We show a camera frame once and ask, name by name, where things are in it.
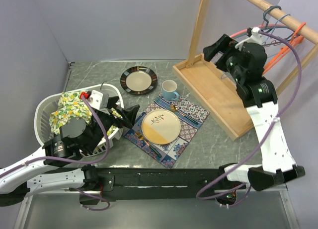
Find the pink hanger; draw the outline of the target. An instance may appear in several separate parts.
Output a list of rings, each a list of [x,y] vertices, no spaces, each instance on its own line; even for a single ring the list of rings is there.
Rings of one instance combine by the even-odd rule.
[[[258,26],[258,28],[272,28],[272,27],[274,27],[274,25],[275,24],[268,24],[267,26],[265,26],[265,25],[259,25]],[[234,33],[234,34],[232,34],[230,37],[231,38],[235,38],[235,37],[237,37],[237,36],[239,36],[239,35],[241,35],[241,34],[245,34],[247,32],[247,29],[243,29],[243,30],[241,30],[241,31],[239,31],[239,32],[237,32],[237,33]]]

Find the light blue wire hanger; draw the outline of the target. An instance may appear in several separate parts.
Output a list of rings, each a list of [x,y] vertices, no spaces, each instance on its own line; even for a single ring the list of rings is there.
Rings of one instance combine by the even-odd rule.
[[[274,25],[274,27],[272,27],[272,28],[262,28],[261,30],[264,32],[265,30],[267,30],[267,32],[268,33],[270,33],[270,34],[272,34],[273,35],[273,33],[274,33],[274,31],[276,30],[276,29],[279,29],[279,28],[283,28],[283,29],[289,29],[289,27],[287,27],[286,25],[283,25],[283,24],[280,24],[281,23],[281,20],[283,19],[283,18],[285,18],[285,17],[287,17],[287,16],[290,16],[290,14],[286,14],[286,15],[284,15],[284,16],[282,16],[280,19],[278,19],[276,22],[275,22],[275,25]],[[285,38],[285,40],[287,40],[287,41],[290,41],[291,40],[291,37],[292,37],[292,34],[290,35],[290,36],[288,36],[287,38]],[[233,38],[233,39],[238,39],[238,38],[240,38],[240,37],[242,37],[244,34],[241,34],[241,35],[239,35],[239,36],[237,36],[237,37],[235,37],[235,38]],[[263,41],[262,42],[262,45],[264,46],[264,47],[269,47],[269,46],[277,46],[277,45],[280,45],[281,44],[281,42],[279,42],[279,41],[277,41],[277,40],[274,40],[273,38],[271,38],[271,37],[267,37],[267,39],[265,40],[265,41]]]

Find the lemon print cloth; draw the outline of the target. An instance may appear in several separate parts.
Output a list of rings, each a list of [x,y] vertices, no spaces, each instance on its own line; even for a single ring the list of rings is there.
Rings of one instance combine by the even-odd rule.
[[[90,122],[92,112],[80,98],[81,92],[71,91],[61,94],[57,110],[49,115],[49,125],[54,136],[59,135],[61,127],[69,123],[72,118],[81,118],[87,124]]]

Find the orange plastic hanger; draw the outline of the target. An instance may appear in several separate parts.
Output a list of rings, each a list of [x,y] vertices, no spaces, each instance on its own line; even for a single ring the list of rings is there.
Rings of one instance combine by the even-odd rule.
[[[301,44],[304,40],[304,37],[299,34],[299,31],[306,25],[306,23],[302,23],[296,31],[292,34],[291,40],[289,41],[289,44],[292,47],[296,47],[298,44]],[[267,73],[272,67],[274,67],[283,57],[285,57],[290,52],[289,47],[282,47],[280,52],[278,52],[270,61],[266,64],[264,67],[264,72]]]

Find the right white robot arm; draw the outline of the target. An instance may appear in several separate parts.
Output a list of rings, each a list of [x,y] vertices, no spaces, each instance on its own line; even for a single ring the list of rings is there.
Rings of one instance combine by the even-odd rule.
[[[247,165],[247,156],[239,163],[220,167],[221,174],[204,186],[198,195],[215,184],[230,188],[234,182],[249,184],[262,191],[305,176],[303,166],[297,165],[287,146],[280,116],[288,109],[279,109],[278,96],[273,83],[263,76],[267,54],[261,44],[263,32],[238,43],[224,34],[217,42],[203,49],[204,59],[211,61],[217,53],[221,57],[216,67],[230,73],[236,82],[236,91],[252,119],[259,144],[254,152],[261,151],[262,163]]]

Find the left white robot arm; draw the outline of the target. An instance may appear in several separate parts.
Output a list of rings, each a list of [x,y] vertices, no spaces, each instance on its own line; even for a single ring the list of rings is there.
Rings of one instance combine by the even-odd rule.
[[[40,192],[62,188],[93,190],[99,184],[98,161],[84,162],[81,153],[92,153],[102,139],[109,142],[111,126],[132,128],[139,105],[122,108],[118,97],[107,100],[104,111],[84,103],[92,113],[90,123],[75,116],[60,127],[60,134],[48,140],[28,157],[0,170],[0,205],[18,204]]]

